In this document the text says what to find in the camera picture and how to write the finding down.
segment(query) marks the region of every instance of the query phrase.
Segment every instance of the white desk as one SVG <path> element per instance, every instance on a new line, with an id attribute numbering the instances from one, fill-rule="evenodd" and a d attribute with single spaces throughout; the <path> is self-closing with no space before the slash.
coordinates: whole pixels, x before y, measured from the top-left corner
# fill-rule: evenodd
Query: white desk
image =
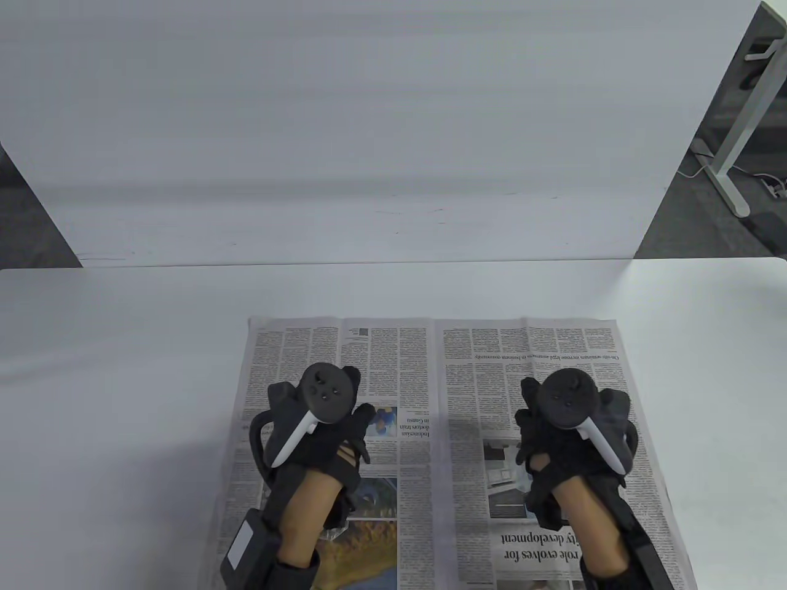
<path id="1" fill-rule="evenodd" d="M 192 588 L 246 318 L 616 318 L 700 588 L 784 588 L 787 264 L 0 272 L 0 586 Z"/>

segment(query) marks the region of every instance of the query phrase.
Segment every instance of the white wall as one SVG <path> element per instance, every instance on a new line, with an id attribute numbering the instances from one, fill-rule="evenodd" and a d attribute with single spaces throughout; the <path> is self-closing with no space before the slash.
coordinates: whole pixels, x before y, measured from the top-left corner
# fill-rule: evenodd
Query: white wall
<path id="1" fill-rule="evenodd" d="M 5 0 L 0 142 L 86 265 L 629 257 L 756 6 Z"/>

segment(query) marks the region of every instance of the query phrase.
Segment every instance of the newspaper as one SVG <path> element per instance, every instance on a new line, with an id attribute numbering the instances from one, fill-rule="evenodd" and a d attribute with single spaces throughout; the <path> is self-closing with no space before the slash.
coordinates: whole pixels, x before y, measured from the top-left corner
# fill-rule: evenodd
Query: newspaper
<path id="1" fill-rule="evenodd" d="M 268 409 L 268 385 L 297 383 L 320 361 L 358 367 L 358 403 L 377 413 L 358 510 L 346 530 L 319 542 L 315 588 L 584 589 L 571 528 L 538 526 L 523 502 L 530 476 L 514 461 L 519 382 L 561 367 L 630 394 L 640 446 L 626 500 L 676 590 L 696 588 L 614 321 L 336 318 L 249 321 L 200 588 L 224 587 L 221 559 L 248 508 L 264 504 L 248 429 Z"/>

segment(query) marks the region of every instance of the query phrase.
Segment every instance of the black vr controller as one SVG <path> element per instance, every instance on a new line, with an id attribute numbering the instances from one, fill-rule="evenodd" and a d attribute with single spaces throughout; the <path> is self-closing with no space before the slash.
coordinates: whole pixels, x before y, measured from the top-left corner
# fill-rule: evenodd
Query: black vr controller
<path id="1" fill-rule="evenodd" d="M 355 404 L 349 376 L 330 363 L 308 367 L 297 387 L 287 382 L 277 386 L 277 390 L 268 391 L 271 408 L 277 406 L 279 410 L 264 450 L 265 464 L 271 468 L 284 463 L 301 439 L 312 434 L 318 424 L 339 422 Z"/>
<path id="2" fill-rule="evenodd" d="M 556 428 L 576 430 L 583 440 L 590 440 L 618 475 L 631 471 L 639 438 L 629 421 L 631 399 L 627 393 L 599 391 L 585 371 L 566 368 L 544 380 L 536 406 L 540 416 Z"/>

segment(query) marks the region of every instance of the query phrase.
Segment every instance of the power strip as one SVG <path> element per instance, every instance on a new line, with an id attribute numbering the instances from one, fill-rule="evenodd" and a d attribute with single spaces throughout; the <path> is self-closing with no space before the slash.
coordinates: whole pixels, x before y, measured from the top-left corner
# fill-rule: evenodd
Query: power strip
<path id="1" fill-rule="evenodd" d="M 768 194 L 772 196 L 772 198 L 776 199 L 777 201 L 787 199 L 787 190 L 782 189 L 780 186 L 772 186 L 763 179 L 760 179 L 759 181 L 763 184 L 763 186 L 765 186 L 765 190 L 768 191 Z"/>

